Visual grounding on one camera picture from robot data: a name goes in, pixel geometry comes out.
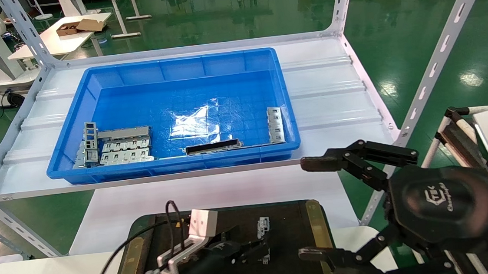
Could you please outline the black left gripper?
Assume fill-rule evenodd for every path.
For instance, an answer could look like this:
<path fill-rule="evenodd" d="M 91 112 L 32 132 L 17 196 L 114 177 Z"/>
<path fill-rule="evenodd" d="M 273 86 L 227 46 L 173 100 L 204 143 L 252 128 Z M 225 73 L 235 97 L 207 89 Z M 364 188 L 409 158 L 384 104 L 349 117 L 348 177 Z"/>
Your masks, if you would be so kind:
<path fill-rule="evenodd" d="M 180 268 L 180 274 L 229 274 L 234 264 L 263 265 L 270 262 L 271 231 L 264 232 L 256 241 L 238 243 L 240 226 L 231 226 L 212 238 L 212 244 L 196 252 Z"/>

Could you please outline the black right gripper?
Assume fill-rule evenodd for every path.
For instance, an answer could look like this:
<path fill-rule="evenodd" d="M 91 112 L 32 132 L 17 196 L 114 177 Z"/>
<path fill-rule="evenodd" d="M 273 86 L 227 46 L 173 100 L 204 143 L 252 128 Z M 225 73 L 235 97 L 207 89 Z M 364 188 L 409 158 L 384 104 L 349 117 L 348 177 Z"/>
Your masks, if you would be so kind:
<path fill-rule="evenodd" d="M 419 152 L 365 140 L 343 149 L 328 149 L 322 156 L 300 159 L 306 172 L 346 171 L 376 191 L 389 191 L 396 222 L 425 245 L 448 251 L 470 252 L 486 247 L 488 231 L 488 178 L 479 170 L 461 166 L 421 168 Z M 388 174 L 372 163 L 403 167 L 388 181 Z M 447 274 L 455 265 L 447 257 L 392 271 L 378 269 L 371 260 L 390 243 L 403 241 L 397 226 L 387 226 L 358 251 L 305 247 L 298 256 L 328 264 L 333 274 Z"/>

